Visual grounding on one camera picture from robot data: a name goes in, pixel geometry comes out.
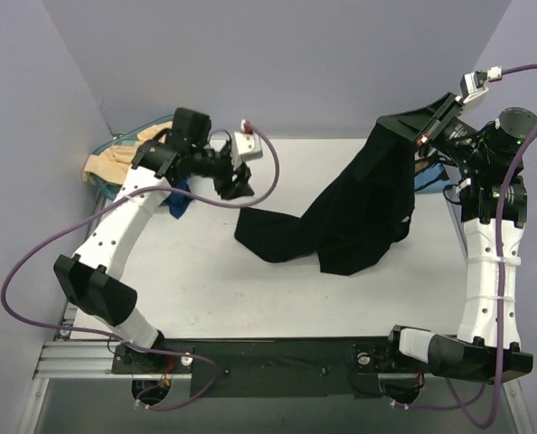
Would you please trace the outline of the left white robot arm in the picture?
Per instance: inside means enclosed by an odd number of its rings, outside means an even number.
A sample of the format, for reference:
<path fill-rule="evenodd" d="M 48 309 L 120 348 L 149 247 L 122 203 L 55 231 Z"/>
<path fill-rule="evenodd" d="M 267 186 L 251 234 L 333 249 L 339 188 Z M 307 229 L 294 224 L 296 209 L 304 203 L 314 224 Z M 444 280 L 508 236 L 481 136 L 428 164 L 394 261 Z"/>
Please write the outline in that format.
<path fill-rule="evenodd" d="M 188 108 L 174 112 L 163 127 L 139 145 L 114 202 L 114 209 L 71 256 L 61 255 L 53 270 L 70 303 L 96 317 L 115 335 L 137 345 L 133 362 L 146 373 L 163 366 L 160 332 L 137 308 L 137 292 L 121 282 L 139 236 L 172 188 L 191 175 L 209 177 L 223 200 L 252 196 L 244 155 L 255 142 L 249 121 L 240 124 L 245 143 L 227 139 L 221 150 L 209 144 L 209 116 Z"/>

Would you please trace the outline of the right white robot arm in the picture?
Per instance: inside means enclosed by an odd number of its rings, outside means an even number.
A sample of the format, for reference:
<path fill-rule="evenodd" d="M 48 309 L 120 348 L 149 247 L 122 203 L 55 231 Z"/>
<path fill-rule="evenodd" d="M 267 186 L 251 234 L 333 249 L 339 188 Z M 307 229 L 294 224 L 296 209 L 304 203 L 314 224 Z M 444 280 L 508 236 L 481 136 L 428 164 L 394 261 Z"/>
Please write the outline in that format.
<path fill-rule="evenodd" d="M 455 336 L 396 325 L 382 358 L 393 370 L 423 365 L 435 376 L 492 384 L 532 371 L 515 320 L 515 278 L 527 220 L 527 191 L 512 161 L 537 116 L 506 108 L 475 130 L 459 119 L 464 101 L 453 95 L 427 108 L 417 136 L 422 156 L 437 151 L 460 174 L 456 194 L 466 241 L 466 300 Z"/>

